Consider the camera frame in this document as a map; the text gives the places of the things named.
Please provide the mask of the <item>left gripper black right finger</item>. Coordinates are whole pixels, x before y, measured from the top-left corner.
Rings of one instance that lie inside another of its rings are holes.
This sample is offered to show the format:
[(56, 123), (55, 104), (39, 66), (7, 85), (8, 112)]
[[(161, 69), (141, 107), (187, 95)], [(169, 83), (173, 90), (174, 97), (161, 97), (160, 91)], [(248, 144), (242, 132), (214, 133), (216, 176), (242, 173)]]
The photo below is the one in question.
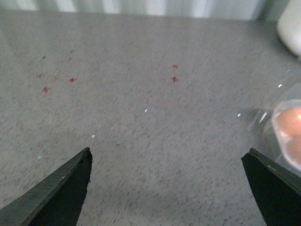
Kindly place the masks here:
[(254, 148), (241, 160), (266, 225), (299, 226), (301, 178)]

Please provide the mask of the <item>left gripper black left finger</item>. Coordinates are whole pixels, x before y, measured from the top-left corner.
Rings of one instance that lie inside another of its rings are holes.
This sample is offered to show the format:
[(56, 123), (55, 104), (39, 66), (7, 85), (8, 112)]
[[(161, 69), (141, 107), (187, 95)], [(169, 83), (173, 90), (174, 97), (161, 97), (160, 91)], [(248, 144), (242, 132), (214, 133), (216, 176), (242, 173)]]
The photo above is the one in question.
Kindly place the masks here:
[(75, 226), (87, 195), (92, 154), (86, 147), (0, 210), (2, 226)]

